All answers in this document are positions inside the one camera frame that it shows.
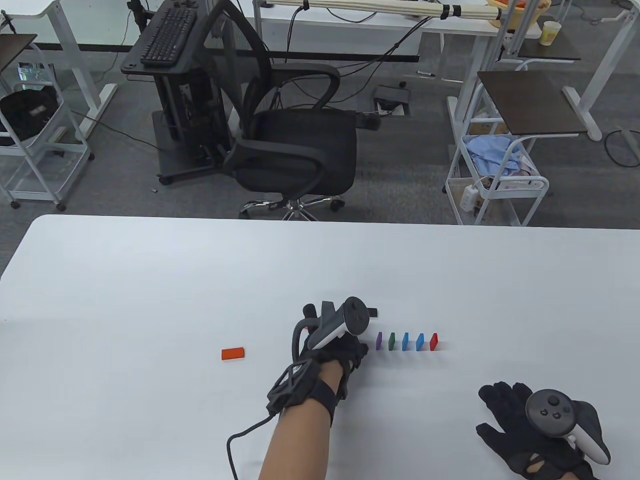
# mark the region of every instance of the dark tabletop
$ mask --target dark tabletop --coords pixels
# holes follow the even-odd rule
[[[0,72],[2,72],[35,38],[35,33],[0,35]]]
[[[198,4],[196,22],[191,29],[187,43],[184,46],[184,50],[180,54],[178,62],[172,67],[146,67],[140,63],[140,56],[142,50],[144,50],[147,42],[151,39],[154,30],[161,22],[162,16],[165,10],[173,8],[174,0],[164,0],[160,9],[151,19],[147,28],[145,28],[142,35],[131,48],[122,64],[120,65],[120,71],[124,74],[135,75],[179,75],[184,74],[191,70],[191,57],[197,45],[197,38],[200,36],[204,24],[207,21],[207,2],[206,0],[195,0]]]
[[[587,131],[543,71],[478,72],[478,76],[514,135]]]
[[[552,17],[542,17],[538,23],[540,29],[547,20],[553,20]],[[571,40],[566,34],[565,29],[561,28],[556,36],[554,42],[545,47],[540,45],[538,39],[528,38],[522,42],[520,52],[518,53],[520,58],[545,58],[548,60],[581,60],[580,53],[575,49]]]

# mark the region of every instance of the black glove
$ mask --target black glove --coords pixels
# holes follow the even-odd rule
[[[591,466],[563,438],[542,435],[529,423],[525,403],[532,392],[527,385],[516,383],[511,388],[503,381],[483,386],[478,395],[493,413],[504,433],[483,423],[476,432],[509,466],[527,480],[557,480],[573,472],[580,480],[597,480]],[[544,460],[535,474],[527,468]]]
[[[309,308],[310,306],[313,307],[313,305],[310,304],[303,309],[306,318],[310,318],[311,315],[314,315],[316,312],[315,308],[311,309]],[[313,333],[315,330],[316,328],[309,328],[309,334]],[[344,374],[340,380],[336,396],[338,400],[344,400],[347,398],[347,382],[349,380],[349,375],[360,366],[362,358],[369,351],[368,345],[361,343],[358,340],[358,337],[354,337],[347,332],[345,332],[343,336],[331,340],[324,347],[315,350],[309,350],[307,342],[308,337],[305,339],[305,344],[300,352],[300,360],[313,358],[319,364],[338,360],[342,366]]]

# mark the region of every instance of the gray carpet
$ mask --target gray carpet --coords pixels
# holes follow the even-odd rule
[[[588,17],[613,16],[619,10],[607,3],[581,3]],[[602,59],[619,23],[592,26],[572,10],[564,28],[584,55],[574,65],[552,65],[545,69],[558,88],[572,85],[581,92]],[[470,39],[456,37],[456,52],[449,64],[452,76],[469,52]],[[438,37],[424,35],[422,50],[436,52]],[[592,112],[603,131],[621,125],[640,130],[640,41],[627,51]],[[71,73],[63,61],[52,60],[60,83],[67,87],[65,97],[86,111]],[[109,68],[115,54],[86,53],[95,77]],[[429,67],[431,59],[419,68]],[[314,209],[321,220],[375,221],[400,223],[454,223],[451,207],[441,188],[449,165],[449,145],[453,142],[445,108],[453,87],[417,79],[416,64],[382,66],[370,86],[341,108],[370,109],[369,99],[376,84],[397,85],[407,81],[412,91],[411,117],[385,118],[379,131],[358,132],[358,170],[353,187],[344,195],[347,206],[338,213]],[[369,73],[343,80],[338,98],[355,92]],[[154,142],[150,114],[160,109],[155,87],[150,83],[127,81],[115,68],[103,80],[120,84],[102,120],[114,128]],[[311,93],[320,92],[318,81],[301,83]],[[292,85],[283,102],[293,105],[309,102]],[[623,159],[628,154],[613,142]],[[70,192],[65,214],[169,216],[195,218],[235,218],[247,200],[260,197],[240,188],[232,179],[215,175],[164,187],[156,179],[157,157],[153,148],[98,126],[90,137],[96,160],[87,165]],[[551,183],[548,195],[533,218],[532,225],[546,227],[640,228],[640,169],[613,164],[602,143],[586,136],[575,139],[538,141],[532,156]],[[30,223],[40,215],[57,213],[48,202],[26,202],[12,210],[0,204],[0,272],[11,258]],[[254,218],[277,218],[278,214],[256,214]]]

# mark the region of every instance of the cart wheel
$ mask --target cart wheel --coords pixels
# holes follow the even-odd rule
[[[332,212],[337,212],[342,207],[344,207],[344,200],[332,200],[329,204],[329,208]]]

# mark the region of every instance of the keyboard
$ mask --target keyboard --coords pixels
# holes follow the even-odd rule
[[[142,52],[140,63],[148,67],[171,67],[180,57],[196,21],[192,8],[169,8]]]

